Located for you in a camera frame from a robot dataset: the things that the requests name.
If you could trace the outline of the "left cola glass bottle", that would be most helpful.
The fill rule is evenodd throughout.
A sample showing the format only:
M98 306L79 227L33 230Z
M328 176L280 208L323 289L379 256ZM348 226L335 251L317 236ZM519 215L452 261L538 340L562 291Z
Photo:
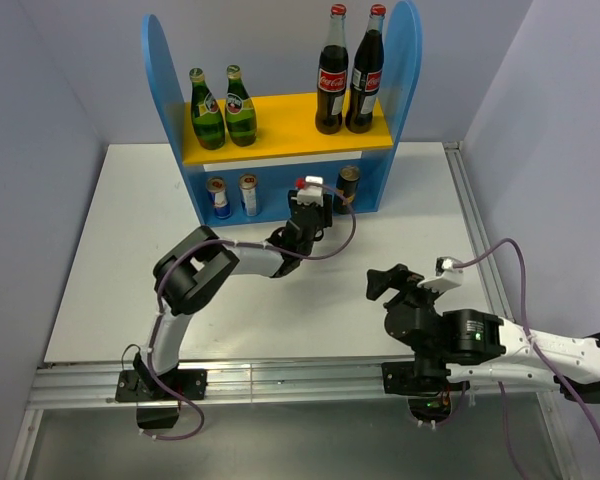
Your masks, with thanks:
M337 133L343 121L342 110L349 67L345 17L346 7L343 4L331 6L329 29L319 58L315 126L320 133L326 135Z

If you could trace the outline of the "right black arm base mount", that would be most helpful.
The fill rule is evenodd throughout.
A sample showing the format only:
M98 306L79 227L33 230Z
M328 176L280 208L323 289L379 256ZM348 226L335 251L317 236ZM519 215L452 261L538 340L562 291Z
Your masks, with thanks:
M384 393L407 398L408 411L419 428L446 425L470 390L468 381L451 382L443 361L414 359L381 364Z

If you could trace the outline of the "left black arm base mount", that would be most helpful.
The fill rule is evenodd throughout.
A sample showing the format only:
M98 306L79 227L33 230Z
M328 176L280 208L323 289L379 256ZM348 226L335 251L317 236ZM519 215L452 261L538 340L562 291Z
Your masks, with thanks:
M207 371L172 369L160 376L162 382L179 396L199 401L205 397ZM136 405L136 422L140 428L162 431L173 428L184 401L160 387L148 371L124 370L120 373L114 396L119 404Z

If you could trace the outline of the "aluminium rail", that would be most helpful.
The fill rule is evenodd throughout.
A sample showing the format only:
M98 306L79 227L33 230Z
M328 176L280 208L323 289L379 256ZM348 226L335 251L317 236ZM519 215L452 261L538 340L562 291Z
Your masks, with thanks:
M459 197L470 244L474 255L478 256L490 248L490 242L463 162L460 143L443 143L442 146ZM474 269L479 272L490 310L494 314L513 320L514 315L494 256L482 260L474 266Z
M436 430L382 388L378 360L212 363L203 432L139 435L114 365L34 380L11 479L559 479L539 400L479 389Z

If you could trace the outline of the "right cola glass bottle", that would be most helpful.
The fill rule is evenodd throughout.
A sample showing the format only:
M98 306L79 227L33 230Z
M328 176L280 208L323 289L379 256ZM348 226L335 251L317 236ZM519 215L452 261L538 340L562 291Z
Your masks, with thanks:
M367 28L354 58L345 123L356 134L369 131L373 122L384 65L382 30L385 15L384 5L371 6Z

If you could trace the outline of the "cola glass bottle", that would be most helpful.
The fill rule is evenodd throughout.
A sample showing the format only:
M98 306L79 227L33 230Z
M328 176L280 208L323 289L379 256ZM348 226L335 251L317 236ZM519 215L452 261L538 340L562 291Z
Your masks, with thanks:
M326 135L337 133L343 121L342 110L349 67L345 17L346 7L343 4L331 6L329 29L319 58L315 126L320 133Z
M345 123L356 134L369 131L373 122L384 65L382 30L385 15L384 5L371 6L367 28L354 58Z

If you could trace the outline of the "dark gold beverage can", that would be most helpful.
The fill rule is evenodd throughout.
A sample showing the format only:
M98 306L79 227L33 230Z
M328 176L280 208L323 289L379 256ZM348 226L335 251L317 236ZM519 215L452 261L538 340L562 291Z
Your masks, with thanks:
M340 169L336 182L337 191L352 205L360 180L360 169L355 165L347 165Z

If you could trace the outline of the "silver blue can red logo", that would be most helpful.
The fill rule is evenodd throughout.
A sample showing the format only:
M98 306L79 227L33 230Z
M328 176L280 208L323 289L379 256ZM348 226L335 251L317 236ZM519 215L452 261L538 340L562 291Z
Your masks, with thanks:
M229 218L232 210L225 180L219 176L210 177L206 181L206 191L212 204L214 215L219 219Z

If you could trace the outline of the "green glass bottle front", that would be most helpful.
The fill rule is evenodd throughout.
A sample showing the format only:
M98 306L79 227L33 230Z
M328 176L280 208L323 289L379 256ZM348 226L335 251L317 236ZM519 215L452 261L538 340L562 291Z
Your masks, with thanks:
M225 100L225 121L232 142L239 147L252 145L256 140L257 118L253 101L248 94L238 65L226 69L228 88Z

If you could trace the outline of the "blue and yellow wooden shelf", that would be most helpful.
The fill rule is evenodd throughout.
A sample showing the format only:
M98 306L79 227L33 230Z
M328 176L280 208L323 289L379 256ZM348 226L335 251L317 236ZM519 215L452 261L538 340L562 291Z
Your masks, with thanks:
M319 133L314 124L313 92L260 96L254 100L256 142L247 147L228 143L206 150L195 138L190 106L155 15L144 16L141 38L149 89L201 223L220 227L284 220L288 216L287 192L297 178L317 175L333 184L339 170L350 164L362 172L354 201L356 210L378 210L421 70L422 24L414 2L400 1L391 12L373 124L364 134L348 129L332 135ZM257 177L260 207L253 217L245 215L241 203L239 178L245 173ZM206 181L214 176L226 182L232 210L226 219L214 215L206 191Z

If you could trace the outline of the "right side aluminium rail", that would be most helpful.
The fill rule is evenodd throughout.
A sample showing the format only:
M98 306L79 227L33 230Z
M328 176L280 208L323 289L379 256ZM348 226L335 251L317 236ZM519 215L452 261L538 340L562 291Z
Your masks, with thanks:
M463 162L460 143L443 143L442 146L459 197L470 244L474 255L478 256L490 248L490 242ZM494 314L513 320L514 315L494 256L482 260L474 266L474 269L479 272L490 310Z

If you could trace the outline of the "front aluminium rail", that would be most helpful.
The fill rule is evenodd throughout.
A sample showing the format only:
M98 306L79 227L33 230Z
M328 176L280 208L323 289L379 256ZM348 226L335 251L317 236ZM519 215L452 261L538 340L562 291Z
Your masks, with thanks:
M203 432L139 435L114 365L34 380L11 479L559 479L539 400L479 389L436 430L382 388L378 360L212 363Z

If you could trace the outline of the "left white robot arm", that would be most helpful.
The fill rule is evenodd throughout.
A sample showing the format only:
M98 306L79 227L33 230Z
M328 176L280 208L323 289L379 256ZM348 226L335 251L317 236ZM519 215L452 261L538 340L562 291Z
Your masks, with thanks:
M162 400L182 388L179 353L192 315L206 307L232 275L282 278L312 253L314 243L332 226L332 196L301 203L288 192L290 218L255 248L226 244L211 227L202 225L173 247L154 266L155 291L166 316L133 365L139 388L151 400Z

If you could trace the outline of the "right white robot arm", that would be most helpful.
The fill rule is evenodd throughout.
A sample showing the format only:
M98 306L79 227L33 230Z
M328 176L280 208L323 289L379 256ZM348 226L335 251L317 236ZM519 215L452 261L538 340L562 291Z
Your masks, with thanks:
M525 331L509 319L475 309L437 312L436 300L460 287L463 278L450 257L439 258L436 274L429 278L402 264L368 270L368 299L395 290L384 305L384 328L414 355L410 361L382 364L386 393L426 397L501 382L600 404L600 333L571 338Z

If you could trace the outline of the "green glass bottle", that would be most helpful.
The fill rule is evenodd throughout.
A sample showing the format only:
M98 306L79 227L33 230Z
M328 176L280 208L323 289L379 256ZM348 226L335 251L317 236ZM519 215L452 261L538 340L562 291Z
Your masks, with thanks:
M225 121L232 142L239 147L252 145L256 140L257 118L253 101L248 94L238 65L226 69L228 88L225 100Z
M190 117L196 138L204 149L220 149L225 144L225 124L216 98L209 90L201 68L192 68L189 78L192 87Z

